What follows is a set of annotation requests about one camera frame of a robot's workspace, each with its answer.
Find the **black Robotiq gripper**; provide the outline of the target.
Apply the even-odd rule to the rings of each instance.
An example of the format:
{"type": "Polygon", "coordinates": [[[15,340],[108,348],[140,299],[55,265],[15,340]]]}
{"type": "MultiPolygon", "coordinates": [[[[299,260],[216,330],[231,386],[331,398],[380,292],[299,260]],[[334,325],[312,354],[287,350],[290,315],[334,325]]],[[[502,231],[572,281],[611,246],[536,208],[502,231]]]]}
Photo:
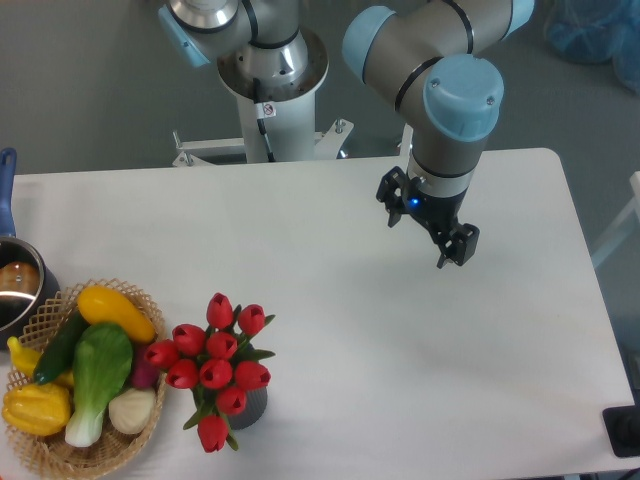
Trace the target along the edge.
{"type": "Polygon", "coordinates": [[[463,266],[475,254],[480,236],[480,229],[475,225],[458,222],[458,212],[467,190],[451,197],[436,197],[422,192],[417,178],[406,185],[405,182],[406,174],[398,166],[380,180],[376,199],[385,206],[388,227],[394,227],[408,213],[429,232],[438,246],[439,269],[447,263],[463,266]]]}

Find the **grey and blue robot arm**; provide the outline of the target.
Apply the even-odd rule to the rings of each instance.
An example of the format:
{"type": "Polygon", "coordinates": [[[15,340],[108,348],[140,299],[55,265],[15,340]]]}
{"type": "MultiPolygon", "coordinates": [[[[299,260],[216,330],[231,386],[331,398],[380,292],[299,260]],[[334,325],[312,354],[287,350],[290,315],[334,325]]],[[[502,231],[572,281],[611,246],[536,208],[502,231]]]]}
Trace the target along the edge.
{"type": "MultiPolygon", "coordinates": [[[[348,26],[342,56],[412,131],[408,164],[386,173],[376,197],[391,224],[425,228],[441,264],[475,253],[477,227],[458,212],[504,95],[481,57],[530,18],[530,1],[431,1],[410,15],[372,6],[348,26]]],[[[328,72],[324,44],[296,1],[167,1],[158,17],[194,67],[215,65],[235,96],[251,163],[308,160],[315,94],[328,72]]]]}

